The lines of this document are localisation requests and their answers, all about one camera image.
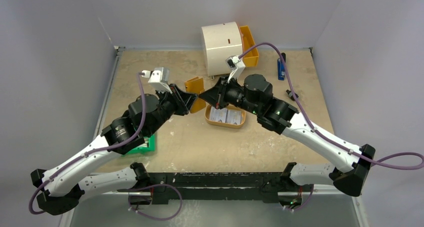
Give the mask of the orange leather card holder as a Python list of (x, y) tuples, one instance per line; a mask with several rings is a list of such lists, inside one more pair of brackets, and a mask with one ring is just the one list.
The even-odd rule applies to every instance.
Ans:
[[(186, 92), (194, 93), (194, 94), (197, 94), (198, 96), (205, 91), (203, 77), (197, 76), (197, 77), (191, 78), (184, 82), (184, 86), (185, 86)], [(190, 113), (191, 114), (197, 113), (203, 110), (205, 107), (206, 107), (206, 102), (203, 99), (197, 97), (190, 109)]]

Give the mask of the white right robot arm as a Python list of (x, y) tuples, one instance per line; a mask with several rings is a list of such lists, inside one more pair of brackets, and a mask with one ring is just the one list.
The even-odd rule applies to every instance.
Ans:
[(308, 125), (306, 117), (290, 103), (274, 97), (273, 85), (261, 74), (248, 75), (243, 85), (236, 79), (220, 77), (215, 86), (199, 95), (216, 109), (233, 105), (256, 115), (265, 129), (298, 141), (329, 162), (287, 165), (280, 183), (288, 191), (304, 185), (329, 185), (358, 197), (371, 169), (375, 148), (349, 143), (325, 129)]

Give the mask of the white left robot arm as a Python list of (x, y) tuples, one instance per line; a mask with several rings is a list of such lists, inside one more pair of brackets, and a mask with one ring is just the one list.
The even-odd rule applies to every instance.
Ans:
[(151, 181), (141, 163), (134, 162), (108, 174), (95, 175), (94, 171), (144, 144), (171, 116), (190, 112), (198, 95), (182, 91), (175, 84), (169, 87), (169, 92), (142, 93), (121, 117), (114, 119), (88, 146), (64, 163), (49, 170), (34, 170), (30, 177), (36, 192), (30, 202), (37, 203), (38, 210), (30, 207), (29, 211), (56, 216), (95, 195), (146, 190)]

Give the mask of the orange oval tray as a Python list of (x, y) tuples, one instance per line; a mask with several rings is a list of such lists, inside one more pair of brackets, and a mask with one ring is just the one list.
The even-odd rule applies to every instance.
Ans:
[(204, 113), (208, 124), (218, 127), (240, 129), (246, 122), (246, 111), (233, 105), (228, 105), (223, 109), (215, 109), (207, 105)]

